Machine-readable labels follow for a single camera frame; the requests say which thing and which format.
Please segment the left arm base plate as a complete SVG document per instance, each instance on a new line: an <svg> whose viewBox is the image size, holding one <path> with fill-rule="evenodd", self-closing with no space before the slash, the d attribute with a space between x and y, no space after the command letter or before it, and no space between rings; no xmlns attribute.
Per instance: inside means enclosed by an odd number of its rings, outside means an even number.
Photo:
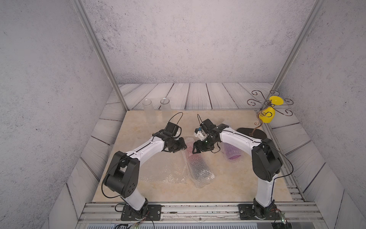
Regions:
<svg viewBox="0 0 366 229"><path fill-rule="evenodd" d="M152 221L160 221L162 213L162 205L148 204L143 206L140 210L135 210L129 205L125 205L122 214L121 221L133 221L146 218Z"/></svg>

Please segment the clear bubble vase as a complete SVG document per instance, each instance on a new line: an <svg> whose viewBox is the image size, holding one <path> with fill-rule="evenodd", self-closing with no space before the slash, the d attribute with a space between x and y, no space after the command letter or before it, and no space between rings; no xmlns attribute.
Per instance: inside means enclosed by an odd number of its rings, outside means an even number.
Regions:
<svg viewBox="0 0 366 229"><path fill-rule="evenodd" d="M162 111L163 121L167 122L172 117L172 109L169 98L167 97L162 98L160 104L161 104L160 110Z"/></svg>

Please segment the pink bubble vase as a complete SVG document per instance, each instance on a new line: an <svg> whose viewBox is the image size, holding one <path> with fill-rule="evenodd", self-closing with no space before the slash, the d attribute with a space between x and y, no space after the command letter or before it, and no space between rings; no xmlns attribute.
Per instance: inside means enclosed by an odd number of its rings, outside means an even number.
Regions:
<svg viewBox="0 0 366 229"><path fill-rule="evenodd" d="M194 139L191 137L185 139L185 144L187 148L183 152L183 156L189 176L197 188L203 188L215 179L215 175L202 154L193 154Z"/></svg>

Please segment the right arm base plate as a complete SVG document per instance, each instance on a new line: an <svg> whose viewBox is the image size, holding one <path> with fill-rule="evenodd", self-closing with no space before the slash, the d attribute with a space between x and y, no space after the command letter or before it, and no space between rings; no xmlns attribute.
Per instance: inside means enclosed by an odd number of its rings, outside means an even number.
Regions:
<svg viewBox="0 0 366 229"><path fill-rule="evenodd" d="M240 220L280 220L280 213L276 205L263 207L254 204L239 204L238 212Z"/></svg>

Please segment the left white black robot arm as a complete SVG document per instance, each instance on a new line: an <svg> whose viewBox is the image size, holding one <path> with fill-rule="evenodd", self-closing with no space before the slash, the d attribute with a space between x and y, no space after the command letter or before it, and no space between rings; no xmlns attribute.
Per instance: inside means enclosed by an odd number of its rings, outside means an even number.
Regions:
<svg viewBox="0 0 366 229"><path fill-rule="evenodd" d="M134 150L127 153L116 152L107 169L102 187L106 186L118 193L131 212L142 218L147 215L149 202L137 190L140 166L157 153L175 153L186 148L183 137L175 137L161 130Z"/></svg>

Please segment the clear glass vase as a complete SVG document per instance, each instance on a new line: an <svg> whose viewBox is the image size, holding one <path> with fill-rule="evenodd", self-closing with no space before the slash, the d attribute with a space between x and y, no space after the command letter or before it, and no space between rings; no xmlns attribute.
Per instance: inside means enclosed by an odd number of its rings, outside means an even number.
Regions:
<svg viewBox="0 0 366 229"><path fill-rule="evenodd" d="M143 100L145 118L149 124L156 123L156 113L150 99Z"/></svg>

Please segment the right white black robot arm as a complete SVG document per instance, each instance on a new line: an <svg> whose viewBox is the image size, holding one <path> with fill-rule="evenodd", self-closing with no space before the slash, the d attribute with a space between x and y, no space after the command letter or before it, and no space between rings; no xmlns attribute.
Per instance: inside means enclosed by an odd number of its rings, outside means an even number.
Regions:
<svg viewBox="0 0 366 229"><path fill-rule="evenodd" d="M258 177L257 193L249 216L266 219L275 211L273 191L283 161L271 139L257 139L235 131L226 124L217 126L209 119L203 121L194 134L199 140L193 144L193 154L213 152L219 142L230 144L248 153L252 158L253 171Z"/></svg>

